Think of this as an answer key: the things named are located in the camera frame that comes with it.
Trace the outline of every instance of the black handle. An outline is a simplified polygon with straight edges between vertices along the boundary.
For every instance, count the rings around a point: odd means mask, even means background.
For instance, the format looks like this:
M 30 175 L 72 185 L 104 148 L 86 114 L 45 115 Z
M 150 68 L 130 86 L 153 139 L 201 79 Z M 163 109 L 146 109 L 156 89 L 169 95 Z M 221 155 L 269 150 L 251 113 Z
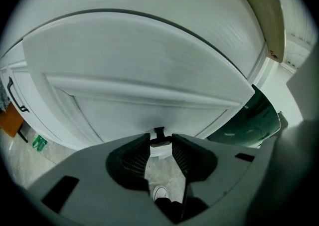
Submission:
M 14 101 L 14 103 L 16 104 L 16 106 L 19 107 L 19 109 L 20 109 L 21 112 L 29 112 L 29 110 L 26 109 L 26 107 L 25 107 L 24 105 L 19 106 L 18 103 L 16 102 L 16 99 L 14 98 L 14 96 L 13 96 L 13 94 L 11 93 L 11 90 L 10 90 L 10 88 L 11 88 L 12 85 L 13 85 L 13 80 L 11 79 L 11 77 L 9 77 L 9 83 L 8 83 L 7 88 L 8 88 L 8 91 L 9 91 L 10 95 L 11 95 L 12 100 Z

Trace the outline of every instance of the brown stool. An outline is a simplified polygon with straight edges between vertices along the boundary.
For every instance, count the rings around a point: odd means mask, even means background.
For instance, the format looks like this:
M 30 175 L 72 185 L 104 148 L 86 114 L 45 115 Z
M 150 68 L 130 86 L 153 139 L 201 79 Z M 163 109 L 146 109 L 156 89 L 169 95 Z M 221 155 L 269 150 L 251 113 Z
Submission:
M 27 143 L 28 140 L 20 132 L 23 124 L 23 118 L 15 109 L 12 103 L 9 103 L 6 112 L 0 113 L 0 128 L 3 129 L 9 136 L 15 137 L 18 133 L 21 138 Z

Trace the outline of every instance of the gray fabric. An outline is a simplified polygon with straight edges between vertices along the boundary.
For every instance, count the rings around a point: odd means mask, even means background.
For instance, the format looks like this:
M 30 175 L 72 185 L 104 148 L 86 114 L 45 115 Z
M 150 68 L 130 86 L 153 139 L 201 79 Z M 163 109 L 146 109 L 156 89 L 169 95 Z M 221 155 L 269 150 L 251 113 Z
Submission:
M 9 103 L 10 101 L 8 99 L 4 86 L 0 80 L 0 109 L 2 111 L 6 111 L 6 108 L 8 107 Z

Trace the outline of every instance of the floor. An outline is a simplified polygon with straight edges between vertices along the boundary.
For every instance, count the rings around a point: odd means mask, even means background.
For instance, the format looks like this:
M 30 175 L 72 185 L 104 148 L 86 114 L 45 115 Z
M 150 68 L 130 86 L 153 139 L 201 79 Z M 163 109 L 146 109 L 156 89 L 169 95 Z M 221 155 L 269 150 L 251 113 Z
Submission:
M 41 152 L 32 147 L 35 131 L 26 123 L 21 132 L 29 141 L 19 135 L 11 138 L 0 129 L 0 151 L 12 179 L 20 186 L 28 187 L 44 173 L 53 168 L 75 151 L 57 143 L 48 143 Z M 145 172 L 150 193 L 156 185 L 165 186 L 172 201 L 182 202 L 185 177 L 172 156 L 165 159 L 150 158 Z

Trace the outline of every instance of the person's foot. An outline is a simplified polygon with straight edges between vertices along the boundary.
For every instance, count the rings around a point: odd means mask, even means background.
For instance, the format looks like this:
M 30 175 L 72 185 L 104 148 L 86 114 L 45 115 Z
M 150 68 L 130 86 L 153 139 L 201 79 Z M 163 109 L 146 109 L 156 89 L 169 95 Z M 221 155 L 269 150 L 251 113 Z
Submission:
M 158 198 L 167 198 L 168 197 L 168 192 L 167 189 L 164 186 L 157 185 L 153 191 L 153 200 L 155 201 Z

